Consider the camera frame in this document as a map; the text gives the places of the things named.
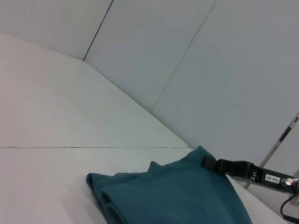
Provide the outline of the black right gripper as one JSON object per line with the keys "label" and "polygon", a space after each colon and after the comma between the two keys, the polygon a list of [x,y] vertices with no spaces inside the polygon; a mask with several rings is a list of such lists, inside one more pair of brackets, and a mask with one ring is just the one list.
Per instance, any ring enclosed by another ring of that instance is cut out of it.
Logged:
{"label": "black right gripper", "polygon": [[299,191],[297,177],[265,169],[247,161],[228,161],[205,156],[202,167],[219,174],[244,177],[248,185],[254,184],[287,194],[296,194]]}

